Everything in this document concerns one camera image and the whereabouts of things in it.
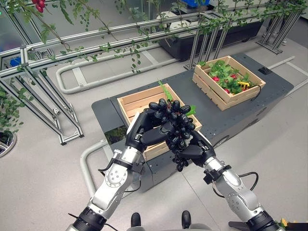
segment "blue container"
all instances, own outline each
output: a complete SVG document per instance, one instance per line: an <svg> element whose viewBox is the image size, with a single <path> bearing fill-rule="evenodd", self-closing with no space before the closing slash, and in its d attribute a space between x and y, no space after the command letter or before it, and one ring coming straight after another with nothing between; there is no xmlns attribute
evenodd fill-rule
<svg viewBox="0 0 308 231"><path fill-rule="evenodd" d="M11 67L18 66L18 65L20 65L20 63L21 63L20 57L16 57L16 58L10 60Z"/></svg>
<svg viewBox="0 0 308 231"><path fill-rule="evenodd" d="M182 0L182 2L186 3L188 7L198 7L198 2L200 5L207 6L210 0Z"/></svg>

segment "red strawberry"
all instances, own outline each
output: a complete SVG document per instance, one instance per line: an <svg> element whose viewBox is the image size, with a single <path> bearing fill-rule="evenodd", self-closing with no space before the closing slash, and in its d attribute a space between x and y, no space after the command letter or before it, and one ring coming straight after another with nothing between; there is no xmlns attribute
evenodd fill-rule
<svg viewBox="0 0 308 231"><path fill-rule="evenodd" d="M43 8L41 8L38 4L36 4L35 7L38 10L38 12L40 12L40 13L44 12Z"/></svg>
<svg viewBox="0 0 308 231"><path fill-rule="evenodd" d="M41 0L38 2L38 5L41 7L41 8L45 8L45 3Z"/></svg>
<svg viewBox="0 0 308 231"><path fill-rule="evenodd" d="M212 77L212 79L213 79L215 82L218 82L218 81L219 81L219 78L218 78L217 76Z"/></svg>

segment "cable clip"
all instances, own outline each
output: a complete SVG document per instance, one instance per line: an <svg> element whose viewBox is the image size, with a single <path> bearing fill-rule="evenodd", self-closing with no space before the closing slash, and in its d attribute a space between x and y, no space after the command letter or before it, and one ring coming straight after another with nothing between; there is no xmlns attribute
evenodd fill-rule
<svg viewBox="0 0 308 231"><path fill-rule="evenodd" d="M222 167L221 169L219 169L218 171L213 169L211 171L209 171L208 169L206 169L204 171L205 173L205 177L203 178L203 180L207 183L207 184L210 184L212 183L213 181L216 181L221 175L223 172L227 171L228 169L231 169L231 166L230 165L227 165L225 167Z"/></svg>

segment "potted plant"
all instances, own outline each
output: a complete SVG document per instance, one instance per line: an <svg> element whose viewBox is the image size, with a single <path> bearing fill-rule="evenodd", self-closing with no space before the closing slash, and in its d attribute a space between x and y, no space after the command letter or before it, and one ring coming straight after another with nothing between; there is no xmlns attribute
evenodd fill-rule
<svg viewBox="0 0 308 231"><path fill-rule="evenodd" d="M19 122L19 107L24 107L0 87L0 157L6 155L16 143Z"/></svg>

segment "wooden crate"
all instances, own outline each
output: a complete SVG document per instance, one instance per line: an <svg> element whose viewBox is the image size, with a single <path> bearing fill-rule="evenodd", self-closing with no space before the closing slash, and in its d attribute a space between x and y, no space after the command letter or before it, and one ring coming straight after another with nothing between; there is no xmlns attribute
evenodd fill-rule
<svg viewBox="0 0 308 231"><path fill-rule="evenodd" d="M179 100L181 106L185 105L168 84L164 84L164 86L171 93L173 100ZM143 90L131 95L118 98L117 100L120 105L122 114L127 124L129 125L132 122L136 112L143 112L145 108L149 107L150 102L158 103L159 99L161 98L167 99L163 88L161 86L158 86L155 88ZM202 127L201 123L194 115L190 115L189 117L193 119L193 123L196 126L195 130L199 131ZM168 150L169 149L166 143L163 142L157 145L149 146L143 153L143 156L145 160L148 161L167 152Z"/></svg>
<svg viewBox="0 0 308 231"><path fill-rule="evenodd" d="M256 85L253 88L242 91L235 95L232 95L231 93L228 94L219 84L217 84L209 76L208 73L210 71L210 67L208 65L204 65L204 66L197 65L195 68L195 73L199 76L201 80L203 80L203 82L208 87L210 87L224 101L224 103L229 105L229 107L234 106L238 103L241 103L245 100L248 100L252 97L255 97L260 91L260 88L257 85L259 85L261 88L264 87L265 82L262 79L260 79L258 76L256 76L254 73L249 71L247 68L245 68L243 65L241 65L239 62L237 62L235 59L233 59L230 56L226 56L220 59L215 59L215 60L207 62L206 64L215 63L218 60L223 60L225 61L226 64L229 64L232 68L238 69L239 73L237 75L243 76L247 73L249 75L249 80Z"/></svg>

